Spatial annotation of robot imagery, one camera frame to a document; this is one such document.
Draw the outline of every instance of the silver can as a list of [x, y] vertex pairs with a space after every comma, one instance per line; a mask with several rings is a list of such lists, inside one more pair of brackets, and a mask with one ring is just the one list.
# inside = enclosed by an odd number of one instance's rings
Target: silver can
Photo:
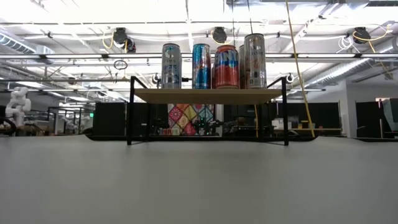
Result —
[[240, 89], [246, 88], [246, 71], [244, 69], [244, 45], [239, 47], [239, 81], [240, 81]]
[[165, 44], [162, 49], [162, 88], [181, 88], [182, 58], [180, 46]]
[[246, 88], [267, 88], [266, 51], [262, 34], [244, 38]]

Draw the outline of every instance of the shelf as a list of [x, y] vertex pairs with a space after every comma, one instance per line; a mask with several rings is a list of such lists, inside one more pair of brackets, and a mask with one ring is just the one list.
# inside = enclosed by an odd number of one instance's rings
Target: shelf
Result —
[[135, 95], [147, 103], [190, 103], [222, 105], [258, 105], [282, 95], [281, 90], [192, 90], [135, 89]]

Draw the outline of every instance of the white robot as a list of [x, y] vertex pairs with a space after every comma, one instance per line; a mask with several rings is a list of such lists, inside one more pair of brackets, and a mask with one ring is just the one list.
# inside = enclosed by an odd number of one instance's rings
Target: white robot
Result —
[[10, 118], [17, 127], [24, 125], [25, 112], [30, 111], [32, 103], [26, 98], [26, 87], [15, 87], [11, 92], [11, 100], [6, 106], [6, 117]]
[[64, 122], [66, 122], [67, 129], [72, 129], [72, 130], [77, 129], [77, 125], [74, 125], [74, 124], [73, 124], [73, 121], [69, 120], [67, 117], [62, 116], [61, 120], [63, 120]]

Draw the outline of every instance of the colorful geometric pattern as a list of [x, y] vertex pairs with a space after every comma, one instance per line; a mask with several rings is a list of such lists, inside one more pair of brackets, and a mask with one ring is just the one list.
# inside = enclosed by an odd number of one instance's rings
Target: colorful geometric pattern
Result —
[[197, 133], [193, 124], [201, 117], [205, 117], [206, 121], [213, 120], [213, 108], [214, 105], [168, 105], [169, 127], [172, 129], [180, 128], [180, 135], [204, 135], [203, 130]]

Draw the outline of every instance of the blue can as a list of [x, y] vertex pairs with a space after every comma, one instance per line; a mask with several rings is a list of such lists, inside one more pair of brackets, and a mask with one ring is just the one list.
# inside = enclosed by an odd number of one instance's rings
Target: blue can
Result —
[[195, 44], [192, 52], [192, 88], [211, 89], [210, 46]]

